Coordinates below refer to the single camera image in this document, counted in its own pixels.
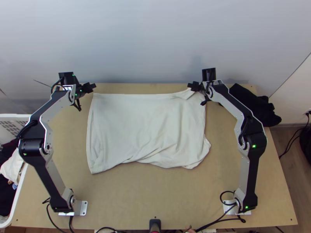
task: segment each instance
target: wooden tabletop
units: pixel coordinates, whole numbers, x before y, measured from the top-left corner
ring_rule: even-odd
[[[256,93],[255,87],[245,85]],[[97,93],[158,94],[185,90],[186,84],[97,84]],[[82,111],[67,107],[51,123],[54,132],[53,159],[68,188],[79,200],[87,200],[86,216],[75,216],[75,229],[148,229],[158,218],[163,229],[194,229],[223,214],[219,195],[238,186],[240,153],[236,149],[236,120],[218,103],[206,105],[205,134],[211,150],[192,170],[163,169],[138,162],[121,164],[92,175],[86,159],[86,131],[93,94],[80,99]],[[260,158],[256,183],[258,206],[246,223],[226,221],[212,228],[265,227],[297,224],[292,201],[276,153],[270,129],[268,144]],[[53,228],[45,205],[49,197],[33,167],[29,166],[12,221],[13,226]],[[59,217],[50,209],[53,221],[68,228],[69,217]]]

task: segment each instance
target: black garment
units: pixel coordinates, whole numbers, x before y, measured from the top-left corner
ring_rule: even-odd
[[[299,143],[301,150],[311,164],[311,126],[304,128],[300,133]]]
[[[0,151],[0,166],[7,161],[16,149],[16,144],[7,143]],[[0,215],[8,216],[11,212],[13,200],[16,190],[13,189],[12,184],[7,184],[8,180],[0,175]]]
[[[256,96],[237,83],[229,89],[229,93],[248,107],[254,116],[262,122],[263,126],[275,126],[282,121],[282,118],[275,115],[273,111],[274,106],[272,103],[269,103],[267,96]]]

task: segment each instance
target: crumpled white cloth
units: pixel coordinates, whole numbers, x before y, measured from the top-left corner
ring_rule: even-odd
[[[13,181],[14,184],[18,184],[20,178],[19,172],[22,169],[23,163],[24,160],[19,155],[18,148],[16,148],[12,156],[2,164],[0,174],[8,180]]]
[[[203,100],[190,88],[171,94],[94,93],[86,139],[91,173],[133,161],[196,167],[211,146],[204,135]]]

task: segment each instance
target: aluminum arm segment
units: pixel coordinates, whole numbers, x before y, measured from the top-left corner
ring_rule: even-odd
[[[50,205],[60,215],[85,215],[87,202],[78,201],[73,196],[72,189],[66,188],[52,159],[53,132],[49,121],[64,107],[75,104],[75,101],[90,93],[95,84],[81,85],[72,72],[59,73],[59,82],[65,90],[59,87],[52,93],[50,100],[29,118],[29,122],[19,132],[19,154],[23,160],[32,165],[50,195]]]
[[[262,123],[254,117],[252,111],[229,93],[228,87],[221,80],[216,80],[215,68],[203,70],[203,81],[189,83],[194,91],[200,91],[207,101],[220,103],[237,119],[234,133],[237,147],[241,153],[239,186],[234,192],[237,203],[235,213],[244,213],[257,206],[255,186],[259,158],[267,146],[267,137]]]

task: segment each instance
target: white laundry basket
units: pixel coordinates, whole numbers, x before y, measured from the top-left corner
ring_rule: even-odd
[[[18,132],[25,126],[28,122],[30,115],[24,114],[0,114],[0,148],[2,144],[5,144],[13,140]],[[0,218],[0,229],[6,228],[12,222],[13,214],[16,208],[17,200],[23,186],[25,173],[27,170],[28,164],[25,164],[19,180],[19,184],[15,193],[13,205],[11,208],[10,215],[5,218]]]

